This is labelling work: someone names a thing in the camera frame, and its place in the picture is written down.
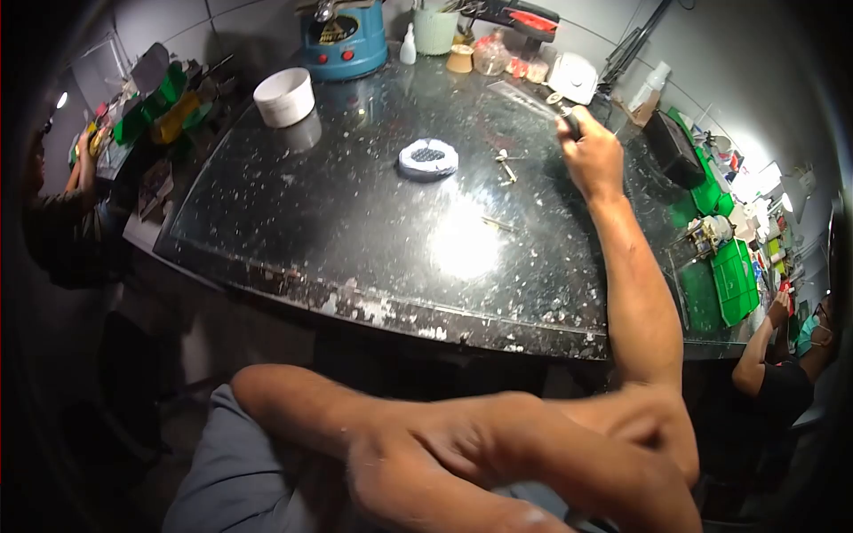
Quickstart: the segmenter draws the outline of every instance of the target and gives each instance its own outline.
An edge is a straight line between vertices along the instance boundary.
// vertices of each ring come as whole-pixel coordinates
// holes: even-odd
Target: blue machine
[[[364,76],[385,63],[388,46],[382,2],[356,0],[313,3],[302,8],[302,57],[317,81]]]

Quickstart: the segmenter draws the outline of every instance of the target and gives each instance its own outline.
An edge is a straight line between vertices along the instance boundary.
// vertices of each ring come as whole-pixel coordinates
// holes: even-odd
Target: white bottle
[[[403,39],[403,47],[400,49],[400,62],[404,65],[414,65],[417,58],[415,52],[415,25],[409,24],[409,30]]]
[[[649,73],[640,90],[631,99],[631,103],[628,104],[628,110],[633,113],[641,105],[646,103],[646,100],[652,95],[652,91],[662,90],[664,84],[666,84],[666,77],[670,75],[670,70],[670,66],[661,61],[658,67]]]

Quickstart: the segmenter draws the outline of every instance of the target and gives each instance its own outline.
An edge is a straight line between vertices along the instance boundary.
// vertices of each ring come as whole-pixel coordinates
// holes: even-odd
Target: black granite workbench
[[[316,110],[293,128],[265,127],[250,106],[155,252],[342,321],[490,350],[605,358],[601,248],[551,121],[486,88],[499,78],[447,72],[445,58],[406,67],[396,56],[366,78],[314,84]],[[688,294],[684,258],[670,253],[681,232],[674,217],[684,206],[692,217],[688,191],[663,176],[621,111],[597,101],[590,109],[625,146],[625,192],[676,296],[685,357],[738,356],[754,321],[691,321],[697,301],[716,301],[710,267],[688,262],[706,270],[692,278],[705,285]],[[456,147],[455,175],[421,183],[399,174],[400,150],[422,137]],[[516,183],[495,161],[501,148],[524,157],[509,162]]]

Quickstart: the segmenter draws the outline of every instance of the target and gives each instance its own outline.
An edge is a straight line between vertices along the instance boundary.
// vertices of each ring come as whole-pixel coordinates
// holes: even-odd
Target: gray pants
[[[544,485],[514,484],[495,492],[566,516],[566,504]],[[193,466],[166,514],[163,531],[380,529],[354,512],[343,465],[298,446],[274,443],[240,408],[231,387],[222,385],[211,395],[210,416]]]

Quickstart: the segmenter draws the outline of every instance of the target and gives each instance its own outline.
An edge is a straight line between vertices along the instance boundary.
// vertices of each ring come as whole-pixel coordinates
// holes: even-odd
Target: red object
[[[791,282],[788,280],[784,280],[779,284],[779,292],[780,293],[788,293],[788,290],[791,289]],[[794,316],[794,301],[791,298],[791,294],[788,293],[788,299],[791,300],[791,305],[788,307],[788,316]]]
[[[528,13],[527,11],[518,11],[517,9],[510,8],[507,8],[507,10],[512,11],[512,13],[509,14],[509,18],[515,19],[518,22],[541,32],[553,32],[560,26],[553,20],[548,20],[538,14]]]
[[[530,63],[514,57],[511,68],[513,69],[513,78],[523,78],[527,75],[527,71],[530,70]]]

